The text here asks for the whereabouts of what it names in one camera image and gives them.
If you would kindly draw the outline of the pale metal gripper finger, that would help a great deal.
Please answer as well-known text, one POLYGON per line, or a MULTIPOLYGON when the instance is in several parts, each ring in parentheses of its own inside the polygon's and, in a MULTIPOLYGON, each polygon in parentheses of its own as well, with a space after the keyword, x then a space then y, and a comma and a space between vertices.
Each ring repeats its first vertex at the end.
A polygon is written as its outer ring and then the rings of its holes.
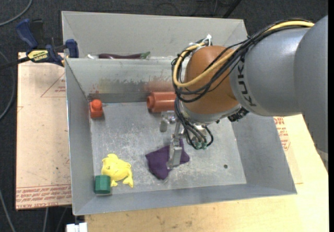
POLYGON ((167 162, 168 169, 173 169, 180 165, 182 150, 180 138, 174 135, 169 145, 169 160, 167 162))
POLYGON ((176 122, 174 111, 163 111, 161 113, 160 132, 166 132, 169 124, 176 122))

